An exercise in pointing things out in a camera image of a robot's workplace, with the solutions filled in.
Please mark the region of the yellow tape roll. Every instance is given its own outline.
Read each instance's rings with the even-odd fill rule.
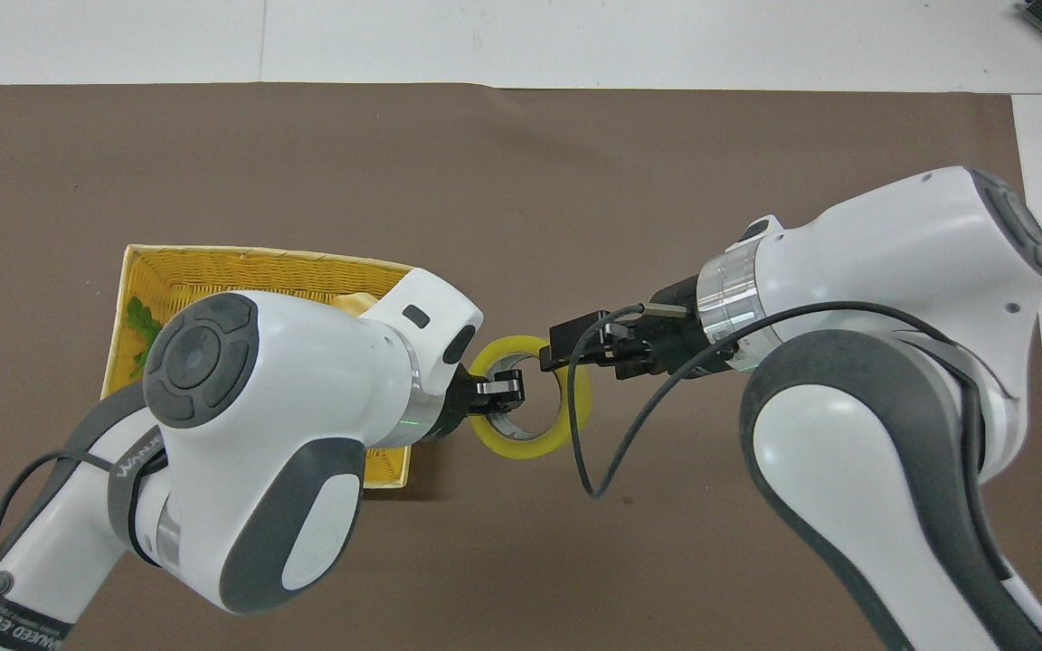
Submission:
[[[508,371],[521,361],[530,357],[537,358],[542,347],[549,342],[541,337],[530,337],[528,334],[514,334],[491,343],[480,351],[472,361],[469,372],[474,375],[492,378],[499,371]],[[525,432],[510,420],[507,414],[492,416],[469,416],[472,431],[480,437],[487,448],[508,458],[535,458],[553,452],[570,442],[570,401],[568,400],[568,368],[553,371],[557,378],[557,386],[562,391],[562,404],[557,411],[557,420],[545,432]],[[590,387],[590,375],[585,368],[578,368],[576,374],[576,403],[578,403],[578,425],[585,426],[590,420],[590,407],[593,405],[593,391]]]

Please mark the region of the cable connector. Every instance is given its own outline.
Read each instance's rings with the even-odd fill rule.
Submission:
[[[641,304],[641,314],[646,317],[665,317],[667,319],[686,319],[690,316],[690,309],[686,305],[667,305],[661,302],[644,302]]]

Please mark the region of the yellow ring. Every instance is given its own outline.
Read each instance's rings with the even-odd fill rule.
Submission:
[[[496,368],[495,372],[507,370],[507,368],[515,367],[521,359],[538,357],[538,352],[546,346],[549,346],[549,342],[541,337],[530,337],[528,334],[514,334],[512,337],[501,337],[496,342],[492,342],[491,345],[485,347],[485,350],[480,351],[480,354],[472,361],[472,367],[469,367],[469,374],[488,376],[490,368],[500,366],[501,362],[504,362],[504,366]],[[553,375],[557,378],[557,387],[562,392],[562,404],[557,410],[557,420],[545,432],[539,433],[532,440],[513,440],[513,437],[504,435],[496,426],[493,426],[489,418],[476,415],[469,416],[469,424],[472,425],[472,431],[476,432],[476,436],[485,444],[486,448],[508,458],[537,458],[538,456],[549,454],[554,449],[562,448],[563,445],[570,442],[570,400],[568,400],[567,389],[568,383],[570,383],[568,382],[570,371],[568,371],[568,368],[559,368],[557,371],[553,371]],[[593,405],[590,375],[587,374],[585,368],[578,368],[575,380],[578,425],[585,426],[587,421],[590,420],[590,407]],[[496,418],[500,418],[501,421],[504,421],[516,429],[521,429],[513,421],[508,420],[507,415],[501,415]]]

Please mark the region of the wicker basket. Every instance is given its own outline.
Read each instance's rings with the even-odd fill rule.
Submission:
[[[147,342],[124,323],[131,297],[140,298],[158,322],[167,323],[191,302],[228,290],[280,292],[323,304],[340,294],[355,292],[380,298],[411,269],[379,259],[309,251],[129,244],[123,256],[103,395],[141,379],[133,358],[146,349]],[[404,486],[408,452],[408,448],[370,449],[365,487]]]

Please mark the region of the black strap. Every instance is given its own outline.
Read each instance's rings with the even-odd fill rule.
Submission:
[[[166,461],[163,434],[158,426],[154,426],[119,461],[114,462],[106,479],[106,515],[115,535],[120,536],[120,541],[137,556],[156,568],[158,564],[142,550],[140,541],[135,540],[135,504],[140,500],[142,478],[162,470],[167,466]]]
[[[0,648],[55,651],[63,647],[72,627],[73,623],[46,617],[0,596]]]

